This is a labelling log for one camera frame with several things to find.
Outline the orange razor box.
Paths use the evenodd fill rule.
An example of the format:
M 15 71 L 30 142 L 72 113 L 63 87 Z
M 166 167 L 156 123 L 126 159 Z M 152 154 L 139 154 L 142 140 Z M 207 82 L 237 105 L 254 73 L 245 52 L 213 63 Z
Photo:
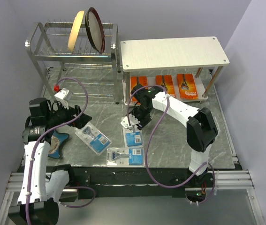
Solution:
M 133 93 L 133 88 L 137 86 L 138 84 L 141 84 L 142 86 L 147 86 L 148 81 L 146 76 L 132 76 L 130 78 L 130 92 Z
M 157 85 L 164 87 L 167 93 L 175 98 L 175 89 L 171 75 L 157 75 L 155 76 L 155 82 Z
M 176 78 L 181 99 L 198 99 L 198 92 L 192 74 L 177 74 Z

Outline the blue razor blister pack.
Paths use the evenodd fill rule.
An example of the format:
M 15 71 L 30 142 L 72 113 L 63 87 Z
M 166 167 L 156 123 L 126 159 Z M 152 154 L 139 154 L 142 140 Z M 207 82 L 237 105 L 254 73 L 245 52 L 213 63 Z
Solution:
M 81 129 L 77 128 L 75 134 L 97 155 L 101 155 L 112 144 L 112 141 L 90 122 Z
M 124 136 L 124 144 L 126 147 L 143 147 L 144 140 L 142 131 L 138 130 L 137 128 L 129 129 L 122 129 L 123 136 Z
M 106 166 L 109 167 L 144 167 L 143 148 L 108 148 Z

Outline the blue razor blister pack front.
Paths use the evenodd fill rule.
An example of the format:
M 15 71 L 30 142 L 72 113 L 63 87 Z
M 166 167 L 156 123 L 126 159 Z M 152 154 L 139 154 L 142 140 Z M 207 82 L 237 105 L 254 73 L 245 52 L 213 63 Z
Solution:
M 108 148 L 106 166 L 109 167 L 144 167 L 143 148 Z

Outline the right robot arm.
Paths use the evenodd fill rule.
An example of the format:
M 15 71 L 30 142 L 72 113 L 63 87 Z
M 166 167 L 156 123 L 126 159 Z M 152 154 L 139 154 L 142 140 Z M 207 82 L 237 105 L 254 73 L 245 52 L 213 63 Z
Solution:
M 185 126 L 187 144 L 192 149 L 188 181 L 194 187 L 200 186 L 205 180 L 203 173 L 208 167 L 211 146 L 218 135 L 211 111 L 206 107 L 199 109 L 183 103 L 159 85 L 137 84 L 130 98 L 135 98 L 139 106 L 127 111 L 121 122 L 124 128 L 136 126 L 139 130 L 143 129 L 152 120 L 150 113 L 153 109 L 168 114 Z

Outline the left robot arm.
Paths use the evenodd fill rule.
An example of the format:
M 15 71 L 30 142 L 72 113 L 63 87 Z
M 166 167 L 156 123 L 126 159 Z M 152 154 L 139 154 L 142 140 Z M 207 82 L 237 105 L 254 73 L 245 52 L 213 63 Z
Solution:
M 55 129 L 64 125 L 83 128 L 92 117 L 75 105 L 64 107 L 40 97 L 29 102 L 30 116 L 25 122 L 22 138 L 25 168 L 20 195 L 15 206 L 9 207 L 8 217 L 16 225 L 55 225 L 59 218 L 59 200 L 64 188 L 75 185 L 71 165 L 55 167 L 46 179 L 46 165 Z

